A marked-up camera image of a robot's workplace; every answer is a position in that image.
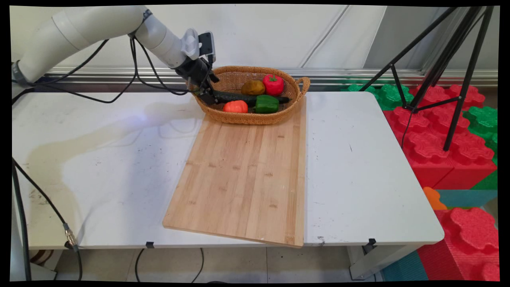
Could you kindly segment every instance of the orange tomato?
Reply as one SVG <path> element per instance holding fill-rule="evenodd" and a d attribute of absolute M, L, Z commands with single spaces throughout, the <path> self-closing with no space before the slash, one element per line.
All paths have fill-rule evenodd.
<path fill-rule="evenodd" d="M 245 101 L 232 101 L 225 104 L 223 107 L 224 112 L 231 113 L 247 113 L 248 112 L 248 104 Z"/>

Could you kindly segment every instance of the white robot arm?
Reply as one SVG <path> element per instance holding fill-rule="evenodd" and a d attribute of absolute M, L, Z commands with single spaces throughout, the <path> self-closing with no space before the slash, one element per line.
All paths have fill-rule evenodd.
<path fill-rule="evenodd" d="M 142 5 L 69 7 L 55 14 L 39 27 L 21 60 L 12 65 L 11 78 L 17 82 L 13 83 L 13 96 L 70 55 L 98 41 L 126 34 L 134 35 L 181 77 L 201 86 L 201 98 L 212 103 L 210 80 L 218 81 L 211 72 L 215 61 L 213 34 L 198 35 L 188 29 L 179 39 Z"/>

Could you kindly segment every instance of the bamboo cutting board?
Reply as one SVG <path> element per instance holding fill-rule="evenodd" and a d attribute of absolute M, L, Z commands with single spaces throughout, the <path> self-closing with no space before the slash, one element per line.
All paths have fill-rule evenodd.
<path fill-rule="evenodd" d="M 306 98 L 275 125 L 206 115 L 163 226 L 303 246 Z"/>

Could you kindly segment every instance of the white table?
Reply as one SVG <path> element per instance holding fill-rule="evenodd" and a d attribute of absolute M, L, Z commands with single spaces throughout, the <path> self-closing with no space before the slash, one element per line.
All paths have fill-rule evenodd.
<path fill-rule="evenodd" d="M 111 99 L 114 93 L 88 93 Z M 375 98 L 307 93 L 306 246 L 349 249 L 353 278 L 384 268 L 444 232 Z M 12 154 L 82 248 L 265 244 L 162 225 L 203 112 L 190 95 L 126 93 L 102 104 L 29 93 L 12 110 Z M 20 175 L 31 249 L 62 249 L 63 229 Z M 376 240 L 363 256 L 359 246 Z"/>

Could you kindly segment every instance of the red foam block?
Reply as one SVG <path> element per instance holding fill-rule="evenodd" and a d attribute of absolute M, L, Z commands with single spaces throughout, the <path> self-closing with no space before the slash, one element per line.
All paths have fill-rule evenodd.
<path fill-rule="evenodd" d="M 471 133 L 454 135 L 448 157 L 453 170 L 433 188 L 471 189 L 497 169 L 493 157 L 483 138 Z"/>
<path fill-rule="evenodd" d="M 499 281 L 494 218 L 480 208 L 436 210 L 445 237 L 418 249 L 429 280 Z"/>
<path fill-rule="evenodd" d="M 424 111 L 428 111 L 428 113 L 425 113 L 425 116 L 430 121 L 430 127 L 441 133 L 441 134 L 447 134 L 448 130 L 450 129 L 451 120 L 453 118 L 453 114 L 455 113 L 455 106 L 451 105 L 442 105 L 435 108 L 430 108 Z M 469 120 L 462 116 L 462 113 L 460 114 L 457 126 L 455 128 L 455 133 L 461 134 L 461 133 L 467 133 L 468 132 L 468 126 L 469 126 Z"/>
<path fill-rule="evenodd" d="M 461 94 L 462 86 L 459 85 L 451 85 L 450 88 L 445 90 L 445 93 L 450 97 L 458 97 Z M 464 104 L 462 105 L 462 110 L 467 111 L 470 107 L 483 107 L 483 102 L 485 101 L 485 96 L 478 92 L 478 88 L 469 86 L 468 92 L 466 93 L 466 98 L 464 99 Z"/>
<path fill-rule="evenodd" d="M 409 93 L 416 96 L 416 93 L 420 88 L 421 85 L 419 85 L 415 89 L 409 90 Z M 421 100 L 420 105 L 418 107 L 424 107 L 431 104 L 435 104 L 441 101 L 448 100 L 449 98 L 450 96 L 446 94 L 445 89 L 443 87 L 440 86 L 429 87 L 427 89 L 427 92 L 425 92 L 425 96 Z"/>
<path fill-rule="evenodd" d="M 400 144 L 410 112 L 398 107 L 383 113 Z M 447 159 L 449 152 L 443 151 L 444 140 L 428 127 L 429 124 L 423 113 L 413 114 L 404 141 L 404 155 L 422 187 L 434 186 L 453 170 Z"/>

